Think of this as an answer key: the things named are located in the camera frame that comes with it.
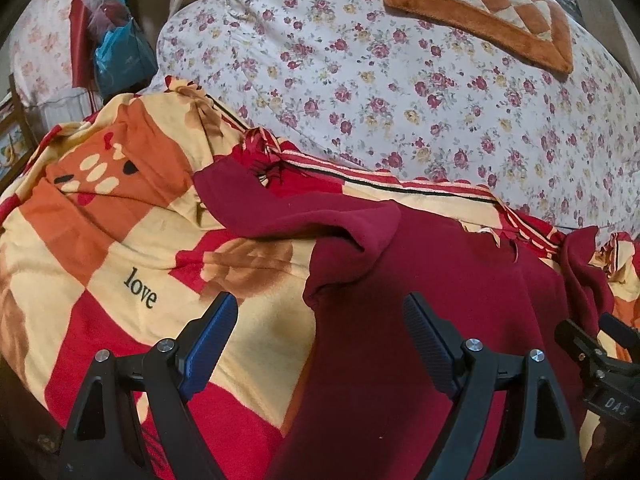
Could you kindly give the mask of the brown checkered plush cushion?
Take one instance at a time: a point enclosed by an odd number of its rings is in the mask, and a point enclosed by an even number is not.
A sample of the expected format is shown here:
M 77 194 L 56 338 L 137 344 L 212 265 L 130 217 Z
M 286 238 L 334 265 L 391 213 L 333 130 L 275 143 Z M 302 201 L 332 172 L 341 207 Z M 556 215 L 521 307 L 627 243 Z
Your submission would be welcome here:
M 555 0 L 384 0 L 384 3 L 460 28 L 557 75 L 567 76 L 574 70 L 570 23 Z

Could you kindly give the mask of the orange red cream love blanket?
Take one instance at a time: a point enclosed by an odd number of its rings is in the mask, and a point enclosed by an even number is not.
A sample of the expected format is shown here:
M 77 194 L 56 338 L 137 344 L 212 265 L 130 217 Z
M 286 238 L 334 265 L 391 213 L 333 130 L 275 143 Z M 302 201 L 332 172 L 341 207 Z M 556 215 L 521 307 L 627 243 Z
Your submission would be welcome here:
M 99 113 L 59 125 L 1 197 L 1 354 L 22 383 L 8 410 L 35 417 L 32 396 L 67 424 L 96 352 L 148 351 L 176 336 L 221 292 L 239 316 L 205 389 L 190 402 L 230 479 L 270 479 L 297 412 L 316 338 L 304 289 L 314 240 L 247 240 L 206 208 L 195 175 L 230 158 L 265 186 L 292 171 L 337 192 L 392 200 L 522 243 L 549 266 L 570 234 L 506 206 L 486 186 L 400 180 L 325 162 L 262 128 L 247 128 L 195 84 L 116 96 Z M 591 264 L 613 295 L 611 313 L 639 323 L 639 245 L 597 243 Z

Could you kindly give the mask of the dark red garment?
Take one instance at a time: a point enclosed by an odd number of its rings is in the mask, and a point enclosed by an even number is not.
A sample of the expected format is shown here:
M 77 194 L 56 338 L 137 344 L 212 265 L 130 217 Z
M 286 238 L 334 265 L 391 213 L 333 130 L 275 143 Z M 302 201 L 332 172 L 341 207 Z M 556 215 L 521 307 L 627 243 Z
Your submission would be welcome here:
M 314 240 L 303 296 L 316 318 L 311 364 L 268 478 L 411 479 L 419 472 L 450 403 L 402 318 L 413 292 L 492 351 L 542 350 L 574 424 L 584 420 L 577 366 L 554 331 L 572 320 L 594 333 L 612 309 L 608 279 L 591 264 L 593 229 L 570 234 L 558 265 L 549 266 L 522 243 L 466 232 L 392 200 L 350 197 L 288 170 L 265 186 L 226 158 L 199 171 L 194 185 L 235 235 Z

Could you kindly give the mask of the white floral quilt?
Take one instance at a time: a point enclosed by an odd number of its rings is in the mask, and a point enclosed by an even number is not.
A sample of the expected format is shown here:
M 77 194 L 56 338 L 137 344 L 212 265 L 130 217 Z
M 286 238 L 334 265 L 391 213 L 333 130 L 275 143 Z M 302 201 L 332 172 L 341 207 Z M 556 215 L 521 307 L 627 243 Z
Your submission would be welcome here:
M 383 0 L 198 0 L 160 31 L 160 76 L 200 84 L 302 151 L 465 180 L 562 231 L 639 232 L 639 91 L 573 24 L 559 79 Z

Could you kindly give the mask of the blue plastic bag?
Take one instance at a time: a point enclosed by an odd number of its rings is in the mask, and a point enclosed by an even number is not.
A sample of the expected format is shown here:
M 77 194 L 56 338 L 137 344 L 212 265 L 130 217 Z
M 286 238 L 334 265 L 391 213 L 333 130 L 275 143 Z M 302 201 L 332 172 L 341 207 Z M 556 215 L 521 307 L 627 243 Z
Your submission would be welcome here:
M 156 73 L 155 53 L 133 18 L 105 33 L 94 50 L 93 69 L 104 98 L 141 84 Z

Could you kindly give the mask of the clear plastic bag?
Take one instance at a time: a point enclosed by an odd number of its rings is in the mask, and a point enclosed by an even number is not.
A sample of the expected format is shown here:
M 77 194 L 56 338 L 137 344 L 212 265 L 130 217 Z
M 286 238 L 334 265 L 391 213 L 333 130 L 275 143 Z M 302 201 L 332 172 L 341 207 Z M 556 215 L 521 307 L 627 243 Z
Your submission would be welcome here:
M 89 13 L 88 31 L 98 44 L 108 32 L 125 26 L 130 20 L 130 13 L 122 0 L 81 0 Z

